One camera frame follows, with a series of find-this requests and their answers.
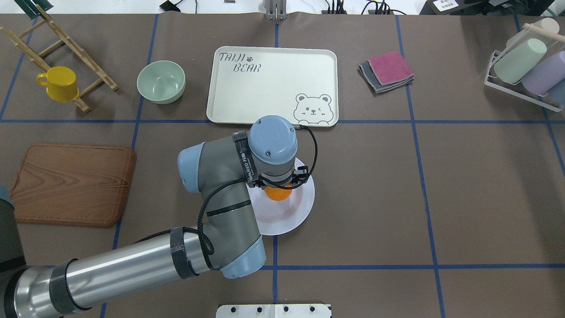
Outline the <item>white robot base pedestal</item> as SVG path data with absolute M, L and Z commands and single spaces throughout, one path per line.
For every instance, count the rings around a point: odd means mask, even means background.
M 221 305 L 216 318 L 331 318 L 331 305 L 321 303 Z

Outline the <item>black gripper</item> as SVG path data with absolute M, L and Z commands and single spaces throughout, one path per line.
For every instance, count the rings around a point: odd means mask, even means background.
M 282 175 L 280 180 L 276 180 L 275 176 L 261 174 L 258 180 L 261 187 L 271 187 L 273 189 L 298 189 L 304 185 L 310 177 L 310 169 L 308 166 L 299 166 L 288 171 L 288 176 Z

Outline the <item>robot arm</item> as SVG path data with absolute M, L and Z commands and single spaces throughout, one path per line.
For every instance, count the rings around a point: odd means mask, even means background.
M 1 187 L 1 316 L 61 318 L 209 270 L 220 269 L 228 279 L 256 272 L 266 252 L 248 187 L 291 190 L 308 181 L 313 168 L 294 166 L 299 129 L 309 131 L 269 115 L 250 131 L 182 150 L 182 184 L 203 198 L 196 227 L 164 230 L 54 268 L 26 265 L 15 206 Z

